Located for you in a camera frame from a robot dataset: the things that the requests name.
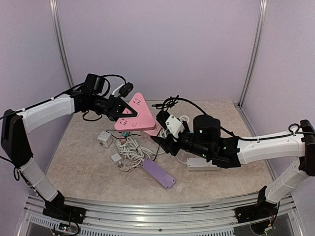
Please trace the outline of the pink cube socket adapter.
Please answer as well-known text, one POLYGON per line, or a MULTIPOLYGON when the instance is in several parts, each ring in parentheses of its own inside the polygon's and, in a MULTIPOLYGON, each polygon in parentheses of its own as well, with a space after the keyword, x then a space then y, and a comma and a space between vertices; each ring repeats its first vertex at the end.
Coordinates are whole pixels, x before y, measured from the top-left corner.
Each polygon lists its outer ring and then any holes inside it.
POLYGON ((154 129, 152 129, 152 130, 144 130, 144 131, 142 131, 141 134, 144 135, 144 136, 147 136, 147 137, 157 136, 160 133, 161 129, 162 129, 161 126, 156 125, 154 127, 154 129))

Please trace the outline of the pink plug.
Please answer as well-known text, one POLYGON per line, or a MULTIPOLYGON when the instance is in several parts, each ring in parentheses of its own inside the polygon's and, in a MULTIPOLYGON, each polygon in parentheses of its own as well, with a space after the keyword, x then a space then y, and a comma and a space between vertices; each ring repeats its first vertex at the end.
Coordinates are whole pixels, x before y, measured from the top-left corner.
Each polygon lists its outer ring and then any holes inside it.
POLYGON ((120 142, 121 145, 124 145, 126 143, 126 139, 119 140, 119 142, 120 142))

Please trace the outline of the white multi socket adapter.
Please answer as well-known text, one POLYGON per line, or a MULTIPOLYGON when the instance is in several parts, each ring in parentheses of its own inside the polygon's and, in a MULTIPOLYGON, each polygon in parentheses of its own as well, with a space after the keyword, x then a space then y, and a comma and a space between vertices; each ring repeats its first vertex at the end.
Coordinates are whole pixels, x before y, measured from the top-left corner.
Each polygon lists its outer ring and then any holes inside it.
POLYGON ((97 137, 97 141, 102 147, 108 148, 113 142, 113 137, 107 131, 102 131, 97 137))

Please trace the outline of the white usb charger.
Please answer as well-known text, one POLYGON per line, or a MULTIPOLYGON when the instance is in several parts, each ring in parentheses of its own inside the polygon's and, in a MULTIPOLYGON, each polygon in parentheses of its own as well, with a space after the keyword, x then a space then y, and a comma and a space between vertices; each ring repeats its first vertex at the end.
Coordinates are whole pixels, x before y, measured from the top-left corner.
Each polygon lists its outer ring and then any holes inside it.
POLYGON ((115 165, 119 165, 123 161, 123 158, 118 153, 111 155, 110 158, 115 165))

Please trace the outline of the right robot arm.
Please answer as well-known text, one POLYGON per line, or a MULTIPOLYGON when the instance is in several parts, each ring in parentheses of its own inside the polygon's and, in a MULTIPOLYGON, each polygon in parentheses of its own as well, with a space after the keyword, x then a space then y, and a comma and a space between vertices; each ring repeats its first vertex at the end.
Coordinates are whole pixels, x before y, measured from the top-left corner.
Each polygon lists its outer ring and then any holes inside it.
POLYGON ((166 153, 176 156, 180 150, 192 153, 212 165, 222 168, 239 168, 260 160, 294 157, 292 164, 275 181, 264 186, 252 206, 252 214, 262 218, 282 197, 297 185, 315 175, 315 130, 308 120, 292 124, 285 132, 265 136, 239 137, 227 131, 228 138, 221 137, 221 122, 210 115, 198 115, 193 119, 193 130, 187 122, 160 112, 158 122, 168 134, 151 136, 166 153))

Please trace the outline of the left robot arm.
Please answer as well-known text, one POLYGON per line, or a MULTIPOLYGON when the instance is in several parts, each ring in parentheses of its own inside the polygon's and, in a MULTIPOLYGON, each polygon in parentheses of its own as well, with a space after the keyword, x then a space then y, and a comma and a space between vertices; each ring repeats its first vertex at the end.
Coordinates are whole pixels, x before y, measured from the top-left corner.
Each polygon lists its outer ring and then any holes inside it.
POLYGON ((133 90, 133 84, 124 81, 113 94, 109 94, 109 90, 102 91, 104 85, 109 84, 109 77, 109 74, 88 74, 84 82, 50 99, 17 111, 9 109, 1 117, 0 141, 8 156, 6 160, 14 165, 17 178, 22 177, 59 219, 69 214, 69 208, 64 204, 64 196, 34 160, 28 135, 47 123, 78 112, 87 114, 92 111, 100 117, 107 116, 110 121, 136 117, 138 113, 124 101, 133 90))

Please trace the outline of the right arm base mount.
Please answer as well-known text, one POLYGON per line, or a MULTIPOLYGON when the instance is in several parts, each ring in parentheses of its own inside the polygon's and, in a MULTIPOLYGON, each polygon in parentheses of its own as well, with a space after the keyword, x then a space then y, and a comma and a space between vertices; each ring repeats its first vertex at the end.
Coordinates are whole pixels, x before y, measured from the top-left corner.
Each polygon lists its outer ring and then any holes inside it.
POLYGON ((238 223, 245 223, 276 215, 277 209, 277 204, 253 204, 236 208, 235 214, 238 223))

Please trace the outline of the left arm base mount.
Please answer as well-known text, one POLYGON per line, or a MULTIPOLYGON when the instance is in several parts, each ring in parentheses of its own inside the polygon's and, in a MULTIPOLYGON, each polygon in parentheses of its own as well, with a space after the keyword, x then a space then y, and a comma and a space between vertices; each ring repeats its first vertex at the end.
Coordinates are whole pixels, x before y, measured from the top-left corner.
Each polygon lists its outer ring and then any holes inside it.
POLYGON ((82 224, 86 215, 86 209, 77 206, 62 205, 58 208, 52 205, 51 202, 45 202, 43 215, 49 216, 61 221, 73 222, 82 224))

